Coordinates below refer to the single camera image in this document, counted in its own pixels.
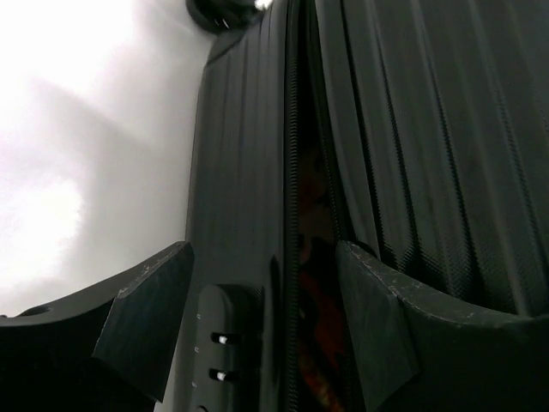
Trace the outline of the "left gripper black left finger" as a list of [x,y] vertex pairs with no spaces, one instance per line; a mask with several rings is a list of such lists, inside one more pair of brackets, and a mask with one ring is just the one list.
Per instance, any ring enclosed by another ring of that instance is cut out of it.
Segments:
[[177,242],[1,319],[4,411],[151,411],[162,402],[194,263]]

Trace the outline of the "red cartoon print cloth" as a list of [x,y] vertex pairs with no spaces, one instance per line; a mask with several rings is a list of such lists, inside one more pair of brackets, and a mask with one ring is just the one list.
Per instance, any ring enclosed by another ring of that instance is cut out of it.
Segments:
[[308,240],[299,264],[298,370],[302,411],[344,411],[341,373],[347,351],[335,245]]

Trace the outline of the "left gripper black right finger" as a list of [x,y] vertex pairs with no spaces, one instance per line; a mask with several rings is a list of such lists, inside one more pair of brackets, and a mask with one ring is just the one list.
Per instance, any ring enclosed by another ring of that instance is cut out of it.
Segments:
[[350,242],[336,261],[367,410],[547,410],[547,316],[459,300]]

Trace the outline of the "black hard-shell suitcase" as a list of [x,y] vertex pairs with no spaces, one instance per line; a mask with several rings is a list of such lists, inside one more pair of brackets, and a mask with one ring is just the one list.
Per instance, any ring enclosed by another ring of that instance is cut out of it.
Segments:
[[189,1],[202,72],[182,411],[302,411],[299,264],[335,245],[344,411],[365,407],[336,247],[548,318],[545,1]]

